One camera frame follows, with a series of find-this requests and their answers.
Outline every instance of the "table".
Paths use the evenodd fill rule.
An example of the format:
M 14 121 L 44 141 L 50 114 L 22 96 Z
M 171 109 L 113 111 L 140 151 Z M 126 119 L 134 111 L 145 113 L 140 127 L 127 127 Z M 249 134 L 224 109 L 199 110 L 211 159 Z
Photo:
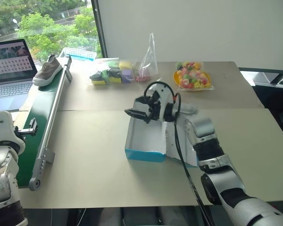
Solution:
M 158 65 L 163 80 L 170 81 L 165 75 L 173 73 L 174 65 Z M 80 63 L 73 62 L 73 81 L 50 138 L 55 161 L 46 168 L 39 191 L 20 189 L 23 207 L 197 205 L 181 164 L 170 159 L 154 163 L 125 157 L 130 118 L 123 110 L 132 106 L 145 85 L 89 86 L 83 82 L 86 74 L 78 68 Z M 183 101 L 196 103 L 211 117 L 248 195 L 265 201 L 283 200 L 283 132 L 233 62 L 208 62 L 205 68 L 220 76 L 218 80 L 212 76 L 215 91 L 185 92 Z M 237 89 L 225 88 L 225 82 L 237 85 Z M 21 126 L 27 114 L 21 112 L 16 124 Z M 209 204 L 200 182 L 203 172 L 189 171 L 204 203 Z

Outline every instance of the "window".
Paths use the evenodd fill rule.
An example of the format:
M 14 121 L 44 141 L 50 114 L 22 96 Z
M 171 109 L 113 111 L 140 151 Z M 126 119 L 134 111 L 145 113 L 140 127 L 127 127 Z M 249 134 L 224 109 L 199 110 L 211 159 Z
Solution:
M 91 0 L 0 0 L 0 42 L 17 38 L 36 63 L 64 47 L 102 57 Z

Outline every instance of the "shoe sole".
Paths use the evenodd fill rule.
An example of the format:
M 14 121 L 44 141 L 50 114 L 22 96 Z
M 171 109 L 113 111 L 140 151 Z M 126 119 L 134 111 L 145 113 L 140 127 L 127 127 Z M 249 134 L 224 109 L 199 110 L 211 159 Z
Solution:
M 62 70 L 62 66 L 59 65 L 56 70 L 53 72 L 53 74 L 49 77 L 49 79 L 47 80 L 44 80 L 44 79 L 37 79 L 37 78 L 33 78 L 33 84 L 35 86 L 39 86 L 39 87 L 42 87 L 42 86 L 47 86 L 49 85 L 52 80 L 55 78 L 56 74 Z

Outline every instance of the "sneaker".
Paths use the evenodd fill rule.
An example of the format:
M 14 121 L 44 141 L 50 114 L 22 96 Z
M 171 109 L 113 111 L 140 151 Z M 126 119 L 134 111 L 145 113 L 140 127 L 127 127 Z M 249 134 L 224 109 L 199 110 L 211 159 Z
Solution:
M 52 82 L 56 74 L 62 69 L 62 66 L 54 54 L 48 58 L 42 69 L 37 72 L 33 78 L 33 84 L 36 86 L 47 86 Z

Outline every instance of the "plastic bag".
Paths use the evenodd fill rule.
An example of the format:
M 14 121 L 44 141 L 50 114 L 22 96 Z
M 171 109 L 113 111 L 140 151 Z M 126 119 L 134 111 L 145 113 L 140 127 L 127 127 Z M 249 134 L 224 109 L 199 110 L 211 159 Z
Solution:
M 210 76 L 203 70 L 202 62 L 178 62 L 174 81 L 181 90 L 199 91 L 214 89 Z
M 150 34 L 149 47 L 145 57 L 138 68 L 138 75 L 136 80 L 138 82 L 145 82 L 151 79 L 151 76 L 158 74 L 154 34 Z
M 133 63 L 119 58 L 96 59 L 90 72 L 93 85 L 130 83 L 134 81 Z

